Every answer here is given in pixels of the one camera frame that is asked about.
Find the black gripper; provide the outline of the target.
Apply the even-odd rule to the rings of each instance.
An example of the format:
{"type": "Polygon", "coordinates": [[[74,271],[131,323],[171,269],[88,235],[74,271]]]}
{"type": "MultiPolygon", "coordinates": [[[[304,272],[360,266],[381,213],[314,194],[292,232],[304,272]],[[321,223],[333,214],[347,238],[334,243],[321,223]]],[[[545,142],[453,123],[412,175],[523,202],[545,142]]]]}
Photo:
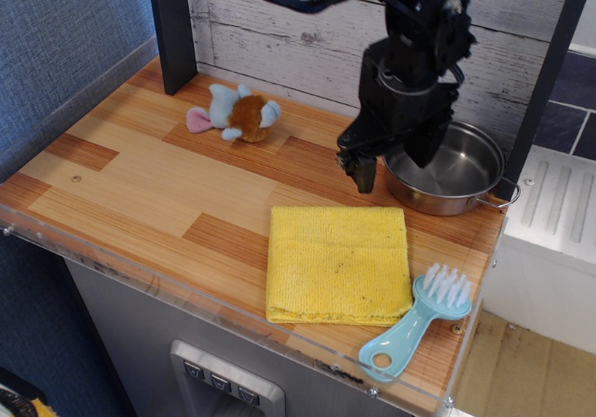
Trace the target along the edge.
{"type": "Polygon", "coordinates": [[[413,67],[422,71],[422,78],[407,81],[407,58],[398,55],[403,49],[386,38],[364,51],[360,111],[337,140],[337,163],[360,194],[373,191],[377,156],[399,144],[419,168],[426,167],[452,120],[459,82],[440,82],[419,60],[413,67]]]}

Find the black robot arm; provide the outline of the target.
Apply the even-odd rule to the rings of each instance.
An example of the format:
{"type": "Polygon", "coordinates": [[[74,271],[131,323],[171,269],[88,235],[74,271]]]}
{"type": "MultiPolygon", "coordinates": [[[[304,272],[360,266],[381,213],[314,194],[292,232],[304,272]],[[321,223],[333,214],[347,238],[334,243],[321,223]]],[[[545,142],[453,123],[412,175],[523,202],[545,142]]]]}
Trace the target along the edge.
{"type": "MultiPolygon", "coordinates": [[[[264,0],[305,14],[346,0],[264,0]]],[[[387,37],[369,45],[359,78],[360,110],[338,137],[337,160],[362,194],[373,190],[377,158],[403,145],[425,167],[442,143],[470,55],[469,0],[378,0],[387,37]]]]}

